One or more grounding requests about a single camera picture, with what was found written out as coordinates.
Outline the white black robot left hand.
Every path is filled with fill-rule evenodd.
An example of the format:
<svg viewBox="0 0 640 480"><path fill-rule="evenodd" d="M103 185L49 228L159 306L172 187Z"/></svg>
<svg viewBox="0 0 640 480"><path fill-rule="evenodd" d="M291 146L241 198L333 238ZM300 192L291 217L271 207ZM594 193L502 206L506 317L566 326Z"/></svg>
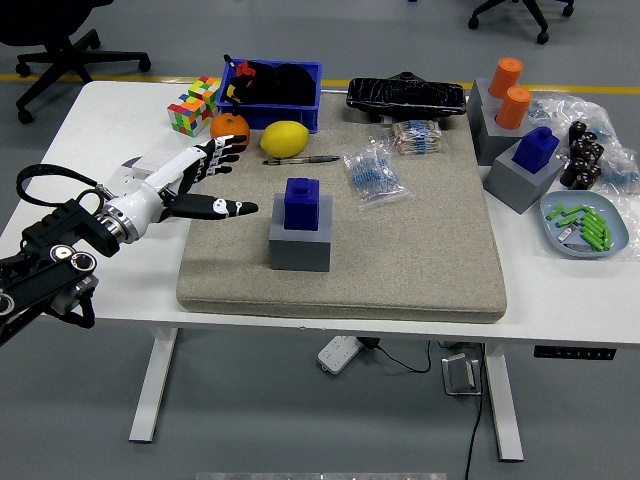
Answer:
<svg viewBox="0 0 640 480"><path fill-rule="evenodd" d="M224 135L186 148L141 181L136 190L108 201L97 215L119 243L133 243L152 223L168 217L224 220L256 213L252 202L189 190L205 178L231 171L229 164L246 149L245 135Z"/></svg>

